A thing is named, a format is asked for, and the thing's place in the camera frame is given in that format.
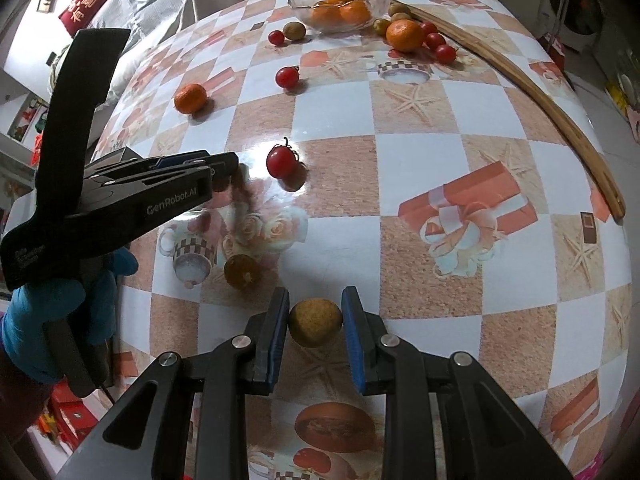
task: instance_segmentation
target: blue glove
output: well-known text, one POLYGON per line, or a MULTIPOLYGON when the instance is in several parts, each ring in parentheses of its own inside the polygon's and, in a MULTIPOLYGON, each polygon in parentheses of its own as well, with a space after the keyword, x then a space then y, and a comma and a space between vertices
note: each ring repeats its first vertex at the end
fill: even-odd
POLYGON ((109 269, 96 277, 88 295, 77 280, 57 278, 28 283, 14 290, 11 303, 2 318, 2 344, 14 365, 39 383, 56 384, 62 380, 49 351, 42 325, 63 319, 78 308, 88 296, 91 311, 86 334, 90 344, 100 344, 116 330, 115 276, 130 276, 138 262, 125 248, 112 254, 109 269))

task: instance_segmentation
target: floor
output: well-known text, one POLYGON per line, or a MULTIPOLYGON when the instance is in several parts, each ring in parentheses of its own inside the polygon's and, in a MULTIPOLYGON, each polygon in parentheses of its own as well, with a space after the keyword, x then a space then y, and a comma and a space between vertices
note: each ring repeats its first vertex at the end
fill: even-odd
MULTIPOLYGON (((640 338, 637 337, 640 334, 640 145, 635 142, 626 119, 601 90, 605 78, 595 63, 588 59, 568 57, 566 68, 626 202, 623 225, 631 256, 634 308, 629 327, 632 336, 629 341, 626 375, 618 398, 618 405, 622 409, 614 412, 611 421, 611 427, 616 428, 620 426, 626 406, 640 384, 640 338)), ((615 434, 617 431, 610 432, 604 442, 606 456, 615 446, 615 434)))

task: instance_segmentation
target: red cherry tomato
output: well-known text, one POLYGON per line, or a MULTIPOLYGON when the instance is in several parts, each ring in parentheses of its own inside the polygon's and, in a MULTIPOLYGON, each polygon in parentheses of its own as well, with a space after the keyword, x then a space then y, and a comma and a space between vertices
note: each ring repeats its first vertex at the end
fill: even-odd
POLYGON ((420 28, 424 32, 424 38, 426 39, 429 34, 433 34, 438 32, 438 27, 435 26, 434 23, 431 22, 422 22, 420 24, 420 28))
POLYGON ((276 72, 276 85, 287 90, 293 88, 300 80, 300 72, 297 67, 286 66, 276 72))
POLYGON ((293 463, 300 469, 311 469, 316 473, 328 473, 331 469, 331 458, 327 453, 304 447, 293 456, 293 463))
POLYGON ((442 65, 453 63, 456 59, 456 49, 451 45, 441 45, 436 48, 436 59, 442 65))
POLYGON ((432 32, 431 34, 427 34, 424 43, 426 43, 431 50, 436 50, 439 46, 446 44, 447 41, 442 34, 432 32))
POLYGON ((287 137, 284 146, 277 144, 267 155, 267 171, 273 178, 285 178, 296 169, 297 153, 291 149, 287 137))
POLYGON ((268 39, 269 39, 269 43, 275 46, 284 45, 285 38, 284 38, 284 33, 281 30, 274 30, 273 32, 270 32, 268 39))

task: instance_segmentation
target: washing machine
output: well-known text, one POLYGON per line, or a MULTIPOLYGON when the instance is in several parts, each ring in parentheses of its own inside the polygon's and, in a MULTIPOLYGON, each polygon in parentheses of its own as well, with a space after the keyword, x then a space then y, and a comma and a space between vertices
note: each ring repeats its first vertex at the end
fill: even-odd
POLYGON ((557 31, 564 46, 584 52, 595 44, 603 24, 604 10, 598 0, 540 0, 534 33, 539 38, 557 31))

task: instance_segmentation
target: glass bowl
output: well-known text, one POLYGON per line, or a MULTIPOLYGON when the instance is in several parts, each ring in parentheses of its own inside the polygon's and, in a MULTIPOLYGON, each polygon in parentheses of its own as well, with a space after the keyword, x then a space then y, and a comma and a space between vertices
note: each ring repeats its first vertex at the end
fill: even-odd
POLYGON ((319 32, 349 32, 369 27, 384 16, 391 0, 354 0, 341 5, 324 0, 288 0, 297 19, 319 32))

